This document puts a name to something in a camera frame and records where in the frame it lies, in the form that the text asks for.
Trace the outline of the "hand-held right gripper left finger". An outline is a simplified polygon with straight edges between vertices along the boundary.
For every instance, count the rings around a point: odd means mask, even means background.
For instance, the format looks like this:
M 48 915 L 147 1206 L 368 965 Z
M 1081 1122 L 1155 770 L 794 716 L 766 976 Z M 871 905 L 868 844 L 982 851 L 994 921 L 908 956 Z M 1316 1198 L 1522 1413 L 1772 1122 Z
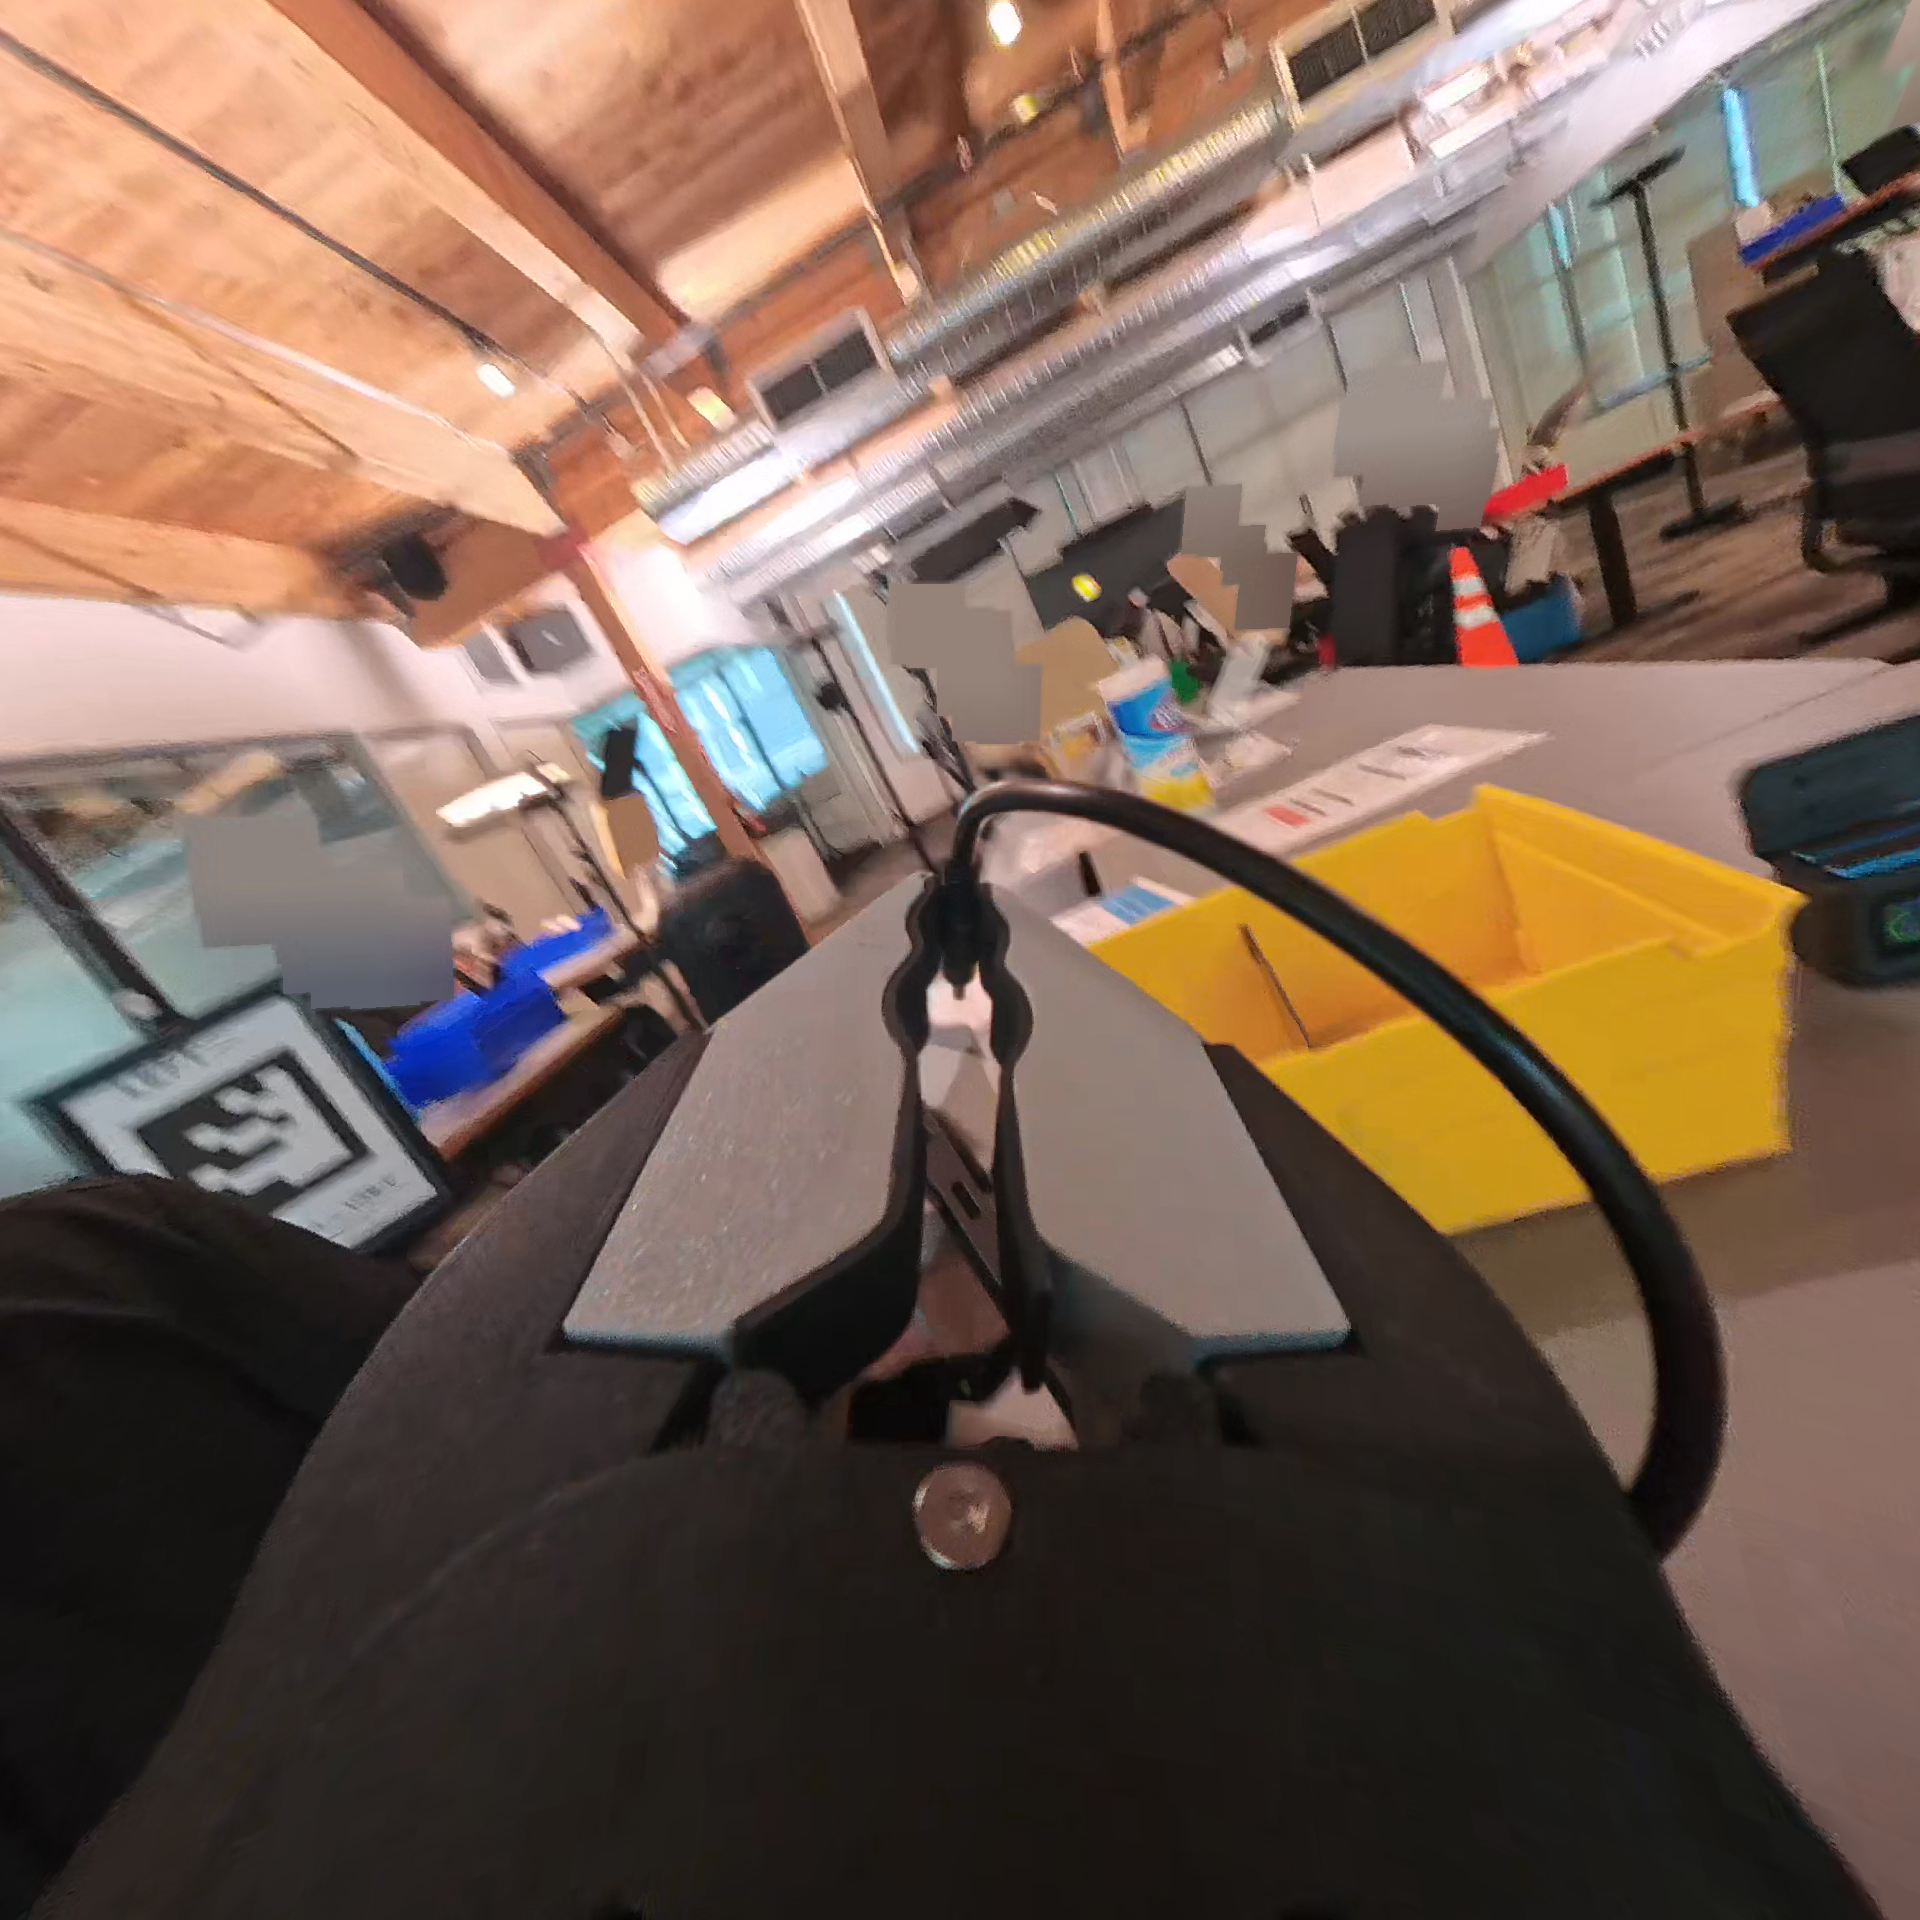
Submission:
M 716 1020 L 564 1339 L 771 1372 L 803 1405 L 914 1318 L 926 1227 L 926 877 Z

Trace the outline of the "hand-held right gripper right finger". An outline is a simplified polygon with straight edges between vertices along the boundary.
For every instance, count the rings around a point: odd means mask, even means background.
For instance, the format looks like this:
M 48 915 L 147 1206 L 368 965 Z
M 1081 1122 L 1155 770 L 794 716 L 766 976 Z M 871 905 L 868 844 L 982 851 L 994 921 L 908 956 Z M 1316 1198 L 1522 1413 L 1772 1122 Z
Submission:
M 1076 1392 L 1336 1354 L 1345 1305 L 1203 1039 L 988 889 L 1002 1278 Z

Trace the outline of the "yellow plastic bin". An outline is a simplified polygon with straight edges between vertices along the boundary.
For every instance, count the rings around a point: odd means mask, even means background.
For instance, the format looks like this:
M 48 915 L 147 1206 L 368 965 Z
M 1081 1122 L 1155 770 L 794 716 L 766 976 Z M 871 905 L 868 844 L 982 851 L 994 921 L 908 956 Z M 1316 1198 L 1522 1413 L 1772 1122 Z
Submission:
M 1495 1005 L 1654 1183 L 1789 1154 L 1799 898 L 1498 787 L 1298 864 Z M 1253 925 L 1308 1026 L 1300 1051 L 1241 943 Z M 1587 1198 L 1548 1133 L 1442 1027 L 1241 889 L 1094 948 L 1205 1042 L 1237 1048 L 1434 1228 Z

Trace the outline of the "black bin divider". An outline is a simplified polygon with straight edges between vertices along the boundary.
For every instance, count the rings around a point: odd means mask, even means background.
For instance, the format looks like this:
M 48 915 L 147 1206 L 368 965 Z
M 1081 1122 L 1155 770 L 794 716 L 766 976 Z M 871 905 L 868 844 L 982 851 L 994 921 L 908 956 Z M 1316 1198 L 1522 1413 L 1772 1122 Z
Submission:
M 1264 956 L 1253 925 L 1244 925 L 1241 921 L 1241 943 L 1248 950 L 1248 958 L 1253 962 L 1253 971 L 1263 975 L 1263 984 L 1264 992 L 1274 994 L 1277 1011 L 1278 1011 L 1278 1020 L 1286 1027 L 1286 1037 L 1300 1048 L 1300 1051 L 1311 1051 L 1311 1037 L 1308 1037 L 1308 1026 L 1300 1020 L 1294 999 L 1286 994 L 1274 958 Z

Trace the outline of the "black speaker box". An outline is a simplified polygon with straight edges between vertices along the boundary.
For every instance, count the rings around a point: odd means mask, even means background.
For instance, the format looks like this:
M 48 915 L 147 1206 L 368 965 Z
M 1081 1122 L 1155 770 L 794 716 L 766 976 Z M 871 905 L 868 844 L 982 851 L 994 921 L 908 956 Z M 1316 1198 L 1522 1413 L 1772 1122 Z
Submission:
M 808 958 L 810 940 L 765 864 L 723 858 L 660 905 L 657 950 L 702 1020 L 716 1026 Z

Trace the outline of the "blue white small box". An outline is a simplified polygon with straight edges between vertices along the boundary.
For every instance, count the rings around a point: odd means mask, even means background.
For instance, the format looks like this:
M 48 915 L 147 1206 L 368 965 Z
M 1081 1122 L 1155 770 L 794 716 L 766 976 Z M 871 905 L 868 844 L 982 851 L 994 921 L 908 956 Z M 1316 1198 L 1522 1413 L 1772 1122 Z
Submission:
M 1052 915 L 1049 925 L 1080 948 L 1098 948 L 1188 905 L 1188 892 L 1138 877 L 1124 889 L 1111 889 L 1104 898 L 1081 899 Z

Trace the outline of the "stack of blue bins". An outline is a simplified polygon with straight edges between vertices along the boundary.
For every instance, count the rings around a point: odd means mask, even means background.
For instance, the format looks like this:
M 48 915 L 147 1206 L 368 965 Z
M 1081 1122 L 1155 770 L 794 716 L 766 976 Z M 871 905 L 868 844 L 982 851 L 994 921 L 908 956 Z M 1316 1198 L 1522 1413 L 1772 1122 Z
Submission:
M 568 1026 L 547 971 L 599 948 L 612 938 L 606 915 L 541 932 L 507 948 L 492 962 L 490 989 L 459 989 L 400 1027 L 384 1054 L 384 1073 L 410 1114 L 496 1083 L 546 1037 Z

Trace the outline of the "white wipes canister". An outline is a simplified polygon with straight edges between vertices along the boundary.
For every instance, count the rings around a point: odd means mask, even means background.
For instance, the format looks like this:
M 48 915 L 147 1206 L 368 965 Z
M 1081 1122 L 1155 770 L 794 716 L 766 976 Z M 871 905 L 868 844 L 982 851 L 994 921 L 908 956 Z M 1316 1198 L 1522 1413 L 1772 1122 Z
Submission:
M 1098 700 L 1138 797 L 1177 812 L 1213 804 L 1213 784 L 1161 658 L 1132 658 L 1120 666 L 1098 680 Z

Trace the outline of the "white printed paper sheet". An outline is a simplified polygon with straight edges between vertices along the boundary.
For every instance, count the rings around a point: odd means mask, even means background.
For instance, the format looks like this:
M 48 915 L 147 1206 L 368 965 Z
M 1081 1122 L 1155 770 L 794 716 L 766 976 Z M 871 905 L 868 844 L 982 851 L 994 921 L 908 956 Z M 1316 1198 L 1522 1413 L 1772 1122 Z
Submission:
M 1416 728 L 1316 777 L 1216 816 L 1228 837 L 1286 858 L 1361 822 L 1408 812 L 1419 797 L 1544 748 L 1548 732 Z

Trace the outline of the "orange traffic cone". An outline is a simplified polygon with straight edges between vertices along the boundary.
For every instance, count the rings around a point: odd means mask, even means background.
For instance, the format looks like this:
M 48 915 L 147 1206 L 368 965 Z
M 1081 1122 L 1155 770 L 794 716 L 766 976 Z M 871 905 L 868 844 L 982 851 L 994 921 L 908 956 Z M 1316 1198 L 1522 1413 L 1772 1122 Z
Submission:
M 1473 552 L 1460 541 L 1449 552 L 1449 593 L 1453 593 L 1453 653 L 1463 671 L 1510 671 L 1517 653 L 1498 624 L 1495 600 L 1473 564 Z

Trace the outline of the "dark teal device case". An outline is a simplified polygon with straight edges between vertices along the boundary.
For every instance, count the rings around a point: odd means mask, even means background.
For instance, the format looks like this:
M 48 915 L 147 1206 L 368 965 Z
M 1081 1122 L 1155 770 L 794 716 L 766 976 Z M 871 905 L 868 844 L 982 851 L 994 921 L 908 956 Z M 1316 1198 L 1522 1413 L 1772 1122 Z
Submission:
M 1793 956 L 1838 989 L 1916 984 L 1916 716 L 1751 766 L 1748 851 L 1799 892 Z

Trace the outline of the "wooden top desk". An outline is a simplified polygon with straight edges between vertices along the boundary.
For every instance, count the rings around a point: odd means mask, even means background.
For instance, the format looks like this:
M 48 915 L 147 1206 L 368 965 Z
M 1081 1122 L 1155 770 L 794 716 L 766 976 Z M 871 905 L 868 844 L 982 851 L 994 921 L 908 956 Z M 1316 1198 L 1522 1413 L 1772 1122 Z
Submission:
M 1614 469 L 1592 472 L 1572 483 L 1565 464 L 1532 464 L 1522 480 L 1506 483 L 1486 503 L 1489 526 L 1510 526 L 1517 520 L 1570 520 L 1587 525 L 1587 541 L 1594 552 L 1604 633 L 1622 633 L 1647 620 L 1665 620 L 1695 600 L 1695 588 L 1682 588 L 1660 604 L 1647 604 L 1633 587 L 1633 566 L 1621 525 L 1621 499 L 1682 480 L 1688 511 L 1665 525 L 1660 541 L 1693 541 L 1716 537 L 1756 520 L 1742 499 L 1706 499 L 1699 475 L 1705 450 L 1748 450 L 1756 433 L 1766 433 L 1783 422 L 1783 405 L 1772 397 L 1748 397 L 1732 403 L 1723 419 L 1706 426 L 1682 428 L 1678 436 L 1617 460 Z

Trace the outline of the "black office chair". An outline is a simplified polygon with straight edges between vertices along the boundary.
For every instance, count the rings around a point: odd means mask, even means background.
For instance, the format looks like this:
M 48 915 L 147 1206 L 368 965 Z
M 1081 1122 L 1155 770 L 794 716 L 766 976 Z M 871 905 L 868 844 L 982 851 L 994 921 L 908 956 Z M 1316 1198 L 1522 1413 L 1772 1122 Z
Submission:
M 1868 625 L 1916 613 L 1916 330 L 1877 265 L 1837 253 L 1726 320 L 1806 454 L 1799 555 L 1884 587 Z

